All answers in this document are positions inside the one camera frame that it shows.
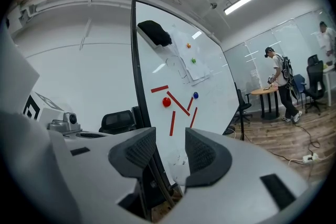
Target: red line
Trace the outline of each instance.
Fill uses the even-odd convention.
[[[169,136],[173,136],[174,122],[175,122],[175,111],[173,111],[173,115],[172,115],[172,123],[170,125],[170,134],[169,134]]]
[[[191,96],[190,103],[189,103],[188,108],[187,108],[188,111],[189,111],[189,109],[191,107],[191,103],[193,102],[193,100],[194,100],[194,98]]]
[[[194,112],[193,119],[192,119],[191,124],[190,124],[190,128],[193,127],[194,119],[195,119],[195,117],[196,117],[196,112],[197,112],[197,107],[195,108],[195,112]]]
[[[175,97],[173,97],[173,95],[170,93],[170,91],[168,91],[167,94],[185,112],[185,114],[187,114],[188,116],[190,116],[190,113],[178,102],[178,100]]]
[[[158,88],[154,88],[154,89],[151,90],[151,92],[158,92],[158,91],[162,91],[162,90],[165,90],[165,89],[168,89],[168,85],[158,87]]]

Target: round wooden table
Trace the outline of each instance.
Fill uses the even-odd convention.
[[[279,106],[278,106],[278,87],[270,87],[268,90],[264,90],[263,87],[257,90],[254,90],[251,92],[252,95],[259,95],[260,96],[260,102],[261,102],[261,117],[265,120],[274,120],[279,116]],[[274,98],[275,98],[275,113],[272,112],[272,107],[271,107],[271,96],[270,94],[274,93]],[[268,99],[268,112],[265,114],[265,108],[264,108],[264,99],[263,95],[267,94],[267,99]]]

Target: cap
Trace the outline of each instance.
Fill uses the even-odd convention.
[[[268,56],[267,56],[267,53],[268,53],[269,51],[273,51],[273,52],[274,52],[274,49],[271,48],[271,47],[267,47],[267,48],[265,49],[265,58],[268,57]]]

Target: red ball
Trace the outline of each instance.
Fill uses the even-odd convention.
[[[163,98],[162,103],[167,108],[168,106],[171,105],[172,101],[170,100],[170,98],[165,97],[165,98]]]

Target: glass wall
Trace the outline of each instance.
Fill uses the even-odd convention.
[[[319,9],[291,19],[224,52],[233,78],[246,102],[247,98],[244,95],[266,87],[268,77],[275,73],[273,62],[264,57],[267,47],[272,47],[283,56],[288,56],[294,73],[301,74],[309,83],[306,71],[308,57],[317,54],[320,60],[327,61],[325,48],[321,47],[322,36],[319,27],[321,21],[328,27],[336,29],[328,14]],[[336,74],[330,76],[331,88],[334,88]],[[274,96],[271,95],[271,98],[274,106]],[[252,107],[248,111],[261,110],[259,97],[251,96],[250,102]]]

